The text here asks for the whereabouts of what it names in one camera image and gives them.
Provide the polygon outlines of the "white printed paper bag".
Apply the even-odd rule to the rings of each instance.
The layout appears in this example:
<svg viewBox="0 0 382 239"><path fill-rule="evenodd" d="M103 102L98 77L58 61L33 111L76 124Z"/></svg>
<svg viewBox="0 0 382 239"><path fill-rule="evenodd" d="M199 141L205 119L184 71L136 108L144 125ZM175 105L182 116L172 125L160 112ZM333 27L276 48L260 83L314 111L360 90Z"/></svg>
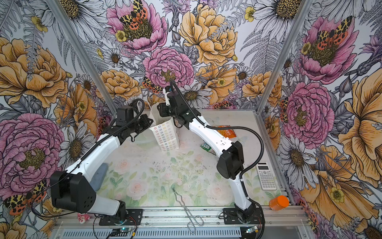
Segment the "white printed paper bag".
<svg viewBox="0 0 382 239"><path fill-rule="evenodd" d="M159 105L160 103L156 103L151 107L149 118L153 120L153 123L149 129L153 132L162 151L177 150L180 147L179 128L174 125L171 116L160 116Z"/></svg>

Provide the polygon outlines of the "small green snack packet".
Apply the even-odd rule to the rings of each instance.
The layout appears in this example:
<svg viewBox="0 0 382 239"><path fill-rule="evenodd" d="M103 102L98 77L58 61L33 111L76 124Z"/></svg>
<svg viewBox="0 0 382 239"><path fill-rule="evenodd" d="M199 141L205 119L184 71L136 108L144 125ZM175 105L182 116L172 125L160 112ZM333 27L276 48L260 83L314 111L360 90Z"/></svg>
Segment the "small green snack packet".
<svg viewBox="0 0 382 239"><path fill-rule="evenodd" d="M200 147L205 150L208 153L211 153L213 155L216 155L215 151L212 149L210 145L208 145L206 142L200 145Z"/></svg>

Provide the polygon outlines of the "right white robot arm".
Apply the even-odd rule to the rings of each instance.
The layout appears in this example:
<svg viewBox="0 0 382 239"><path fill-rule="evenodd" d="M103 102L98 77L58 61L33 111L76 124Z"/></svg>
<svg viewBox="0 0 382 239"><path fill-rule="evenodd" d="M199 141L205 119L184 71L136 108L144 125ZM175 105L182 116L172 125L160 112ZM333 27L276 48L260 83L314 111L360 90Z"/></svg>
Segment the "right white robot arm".
<svg viewBox="0 0 382 239"><path fill-rule="evenodd" d="M223 178L229 181L234 195L237 217L242 223L248 223L255 213L256 205L248 196L245 184L240 176L244 171L244 153L240 142L233 142L221 135L209 125L201 113L191 108L178 92L166 92L165 103L157 108L161 117L172 117L204 140L218 157L216 168Z"/></svg>

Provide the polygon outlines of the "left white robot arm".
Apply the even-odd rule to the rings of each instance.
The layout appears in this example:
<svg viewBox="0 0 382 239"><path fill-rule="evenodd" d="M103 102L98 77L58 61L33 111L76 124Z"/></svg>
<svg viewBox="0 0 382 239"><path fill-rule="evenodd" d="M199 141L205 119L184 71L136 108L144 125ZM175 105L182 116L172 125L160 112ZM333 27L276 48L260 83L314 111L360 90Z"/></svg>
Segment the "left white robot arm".
<svg viewBox="0 0 382 239"><path fill-rule="evenodd" d="M125 203L99 196L90 182L108 156L132 135L139 135L153 123L146 114L130 119L114 120L97 142L75 163L50 177L54 207L75 213L109 216L118 222L127 219Z"/></svg>

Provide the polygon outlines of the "orange red snack bag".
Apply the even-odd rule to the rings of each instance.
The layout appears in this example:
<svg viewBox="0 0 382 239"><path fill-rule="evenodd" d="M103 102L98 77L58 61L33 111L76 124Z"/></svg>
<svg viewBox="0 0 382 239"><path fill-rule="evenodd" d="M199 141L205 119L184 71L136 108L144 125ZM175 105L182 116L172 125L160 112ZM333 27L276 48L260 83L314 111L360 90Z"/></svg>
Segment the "orange red snack bag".
<svg viewBox="0 0 382 239"><path fill-rule="evenodd" d="M232 139L232 138L236 138L237 135L236 133L234 132L233 129L227 129L228 127L230 127L229 125L219 125L218 128L224 128L222 130L218 130L218 132L225 138L229 138L229 139Z"/></svg>

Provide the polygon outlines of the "clear plastic round lid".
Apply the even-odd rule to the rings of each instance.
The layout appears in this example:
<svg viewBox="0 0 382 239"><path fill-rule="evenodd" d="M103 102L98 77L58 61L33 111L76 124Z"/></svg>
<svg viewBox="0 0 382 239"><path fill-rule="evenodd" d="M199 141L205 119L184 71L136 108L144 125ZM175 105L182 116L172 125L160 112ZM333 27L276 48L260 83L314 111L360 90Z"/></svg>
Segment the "clear plastic round lid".
<svg viewBox="0 0 382 239"><path fill-rule="evenodd" d="M133 143L141 147L152 147L157 144L157 141L152 132L145 131L137 135Z"/></svg>

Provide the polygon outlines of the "grey blue oval stone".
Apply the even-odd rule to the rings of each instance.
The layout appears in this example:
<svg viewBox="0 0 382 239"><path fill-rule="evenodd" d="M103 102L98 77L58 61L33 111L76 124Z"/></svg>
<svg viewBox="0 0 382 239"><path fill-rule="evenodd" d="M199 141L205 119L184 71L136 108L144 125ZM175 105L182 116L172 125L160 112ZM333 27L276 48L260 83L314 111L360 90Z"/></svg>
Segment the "grey blue oval stone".
<svg viewBox="0 0 382 239"><path fill-rule="evenodd" d="M90 181L90 185L94 189L94 191L97 192L98 190L100 190L107 171L108 171L108 164L103 163L100 165L100 167L97 169L97 171L93 175Z"/></svg>

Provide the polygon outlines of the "white calculator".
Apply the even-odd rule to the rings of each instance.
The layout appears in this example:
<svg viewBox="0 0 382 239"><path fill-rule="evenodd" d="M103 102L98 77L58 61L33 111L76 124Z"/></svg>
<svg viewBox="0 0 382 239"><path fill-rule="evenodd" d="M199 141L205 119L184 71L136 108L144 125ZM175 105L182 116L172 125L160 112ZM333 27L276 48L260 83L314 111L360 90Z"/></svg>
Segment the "white calculator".
<svg viewBox="0 0 382 239"><path fill-rule="evenodd" d="M265 191L277 190L277 186L271 171L270 166L267 162L259 162L256 165L257 173L260 180L261 188Z"/></svg>

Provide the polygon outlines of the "pink white small toy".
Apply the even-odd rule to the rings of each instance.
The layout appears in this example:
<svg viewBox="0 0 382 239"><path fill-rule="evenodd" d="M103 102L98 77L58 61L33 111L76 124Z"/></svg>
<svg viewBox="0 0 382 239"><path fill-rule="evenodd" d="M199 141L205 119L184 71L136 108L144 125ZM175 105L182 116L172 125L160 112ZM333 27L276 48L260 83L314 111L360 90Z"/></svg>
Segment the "pink white small toy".
<svg viewBox="0 0 382 239"><path fill-rule="evenodd" d="M78 218L78 221L80 224L84 224L85 222L87 222L91 218L91 216L89 214L78 213L77 218Z"/></svg>

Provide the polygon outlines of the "orange plastic bottle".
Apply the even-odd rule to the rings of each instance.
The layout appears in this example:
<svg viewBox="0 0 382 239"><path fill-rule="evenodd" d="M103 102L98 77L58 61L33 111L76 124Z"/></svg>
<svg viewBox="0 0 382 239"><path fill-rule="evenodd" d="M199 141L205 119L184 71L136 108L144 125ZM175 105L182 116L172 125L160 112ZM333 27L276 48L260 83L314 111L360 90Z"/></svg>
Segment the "orange plastic bottle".
<svg viewBox="0 0 382 239"><path fill-rule="evenodd" d="M273 211L279 211L289 206L289 199L284 195L280 195L269 201L269 207Z"/></svg>

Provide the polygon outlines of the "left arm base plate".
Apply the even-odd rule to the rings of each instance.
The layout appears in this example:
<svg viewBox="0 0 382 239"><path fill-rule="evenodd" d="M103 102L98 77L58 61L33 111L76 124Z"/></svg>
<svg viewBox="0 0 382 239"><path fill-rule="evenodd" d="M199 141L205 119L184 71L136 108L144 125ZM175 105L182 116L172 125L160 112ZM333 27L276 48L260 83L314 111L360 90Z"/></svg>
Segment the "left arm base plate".
<svg viewBox="0 0 382 239"><path fill-rule="evenodd" d="M142 220L143 209L126 209L122 214L109 216L102 215L100 226L139 226Z"/></svg>

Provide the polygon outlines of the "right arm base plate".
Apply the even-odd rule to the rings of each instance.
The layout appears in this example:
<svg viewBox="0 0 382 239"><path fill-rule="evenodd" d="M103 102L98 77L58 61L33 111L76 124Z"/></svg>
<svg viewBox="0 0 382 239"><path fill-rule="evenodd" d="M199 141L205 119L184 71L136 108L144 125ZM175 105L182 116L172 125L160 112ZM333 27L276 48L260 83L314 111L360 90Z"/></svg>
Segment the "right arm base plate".
<svg viewBox="0 0 382 239"><path fill-rule="evenodd" d="M247 210L223 208L222 218L226 225L260 225L265 223L264 214L258 207Z"/></svg>

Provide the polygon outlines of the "aluminium front rail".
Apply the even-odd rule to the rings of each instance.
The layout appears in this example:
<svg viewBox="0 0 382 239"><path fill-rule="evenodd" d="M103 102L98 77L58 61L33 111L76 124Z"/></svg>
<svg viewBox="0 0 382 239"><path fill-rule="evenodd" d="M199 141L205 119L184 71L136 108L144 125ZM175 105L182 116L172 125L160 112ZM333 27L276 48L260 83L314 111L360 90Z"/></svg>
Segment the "aluminium front rail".
<svg viewBox="0 0 382 239"><path fill-rule="evenodd" d="M203 227L249 227L254 225L269 227L302 227L308 226L308 218L300 206L289 206L280 211L263 207L264 223L258 223L258 217L247 224L238 219L231 219L229 213L224 213L225 207L189 207L191 216L187 216L183 207L143 207L142 214L135 221L139 229L144 228L187 228L195 225L197 228L204 222Z"/></svg>

